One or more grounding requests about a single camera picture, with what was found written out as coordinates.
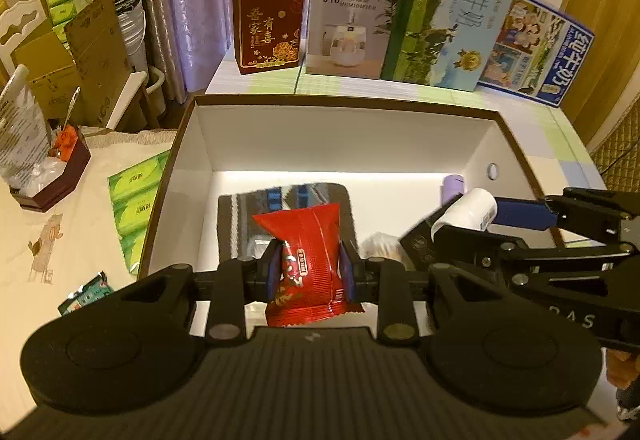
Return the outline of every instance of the orange package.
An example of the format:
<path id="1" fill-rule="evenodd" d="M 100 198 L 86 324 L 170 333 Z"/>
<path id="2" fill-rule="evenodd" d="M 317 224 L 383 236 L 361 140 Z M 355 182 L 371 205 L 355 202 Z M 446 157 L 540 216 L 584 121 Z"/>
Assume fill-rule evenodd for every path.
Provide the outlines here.
<path id="1" fill-rule="evenodd" d="M 338 272 L 339 203 L 255 214 L 254 220 L 283 241 L 280 286 L 266 310 L 269 326 L 301 325 L 363 311 L 359 303 L 345 301 Z"/>

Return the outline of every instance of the bolt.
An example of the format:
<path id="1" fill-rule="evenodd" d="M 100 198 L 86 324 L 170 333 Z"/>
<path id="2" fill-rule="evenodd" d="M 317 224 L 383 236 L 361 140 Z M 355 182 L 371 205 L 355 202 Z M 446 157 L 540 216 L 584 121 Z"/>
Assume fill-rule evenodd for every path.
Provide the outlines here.
<path id="1" fill-rule="evenodd" d="M 231 339 L 235 339 L 240 335 L 240 328 L 236 325 L 229 323 L 220 323 L 219 325 L 215 325 L 211 327 L 209 330 L 209 335 L 212 339 L 216 339 L 219 341 L 229 341 Z"/>
<path id="2" fill-rule="evenodd" d="M 406 341 L 415 335 L 415 328 L 404 323 L 394 323 L 386 326 L 382 332 L 392 341 Z"/>
<path id="3" fill-rule="evenodd" d="M 529 276 L 526 274 L 516 274 L 511 278 L 511 281 L 518 286 L 526 285 L 529 282 Z"/>

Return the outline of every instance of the human hand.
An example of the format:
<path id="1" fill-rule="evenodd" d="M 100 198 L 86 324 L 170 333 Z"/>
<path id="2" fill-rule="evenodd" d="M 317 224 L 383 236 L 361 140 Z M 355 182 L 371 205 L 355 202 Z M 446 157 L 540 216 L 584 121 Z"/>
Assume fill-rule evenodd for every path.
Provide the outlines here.
<path id="1" fill-rule="evenodd" d="M 607 349 L 607 380 L 620 390 L 626 390 L 640 375 L 640 357 L 627 352 Z"/>

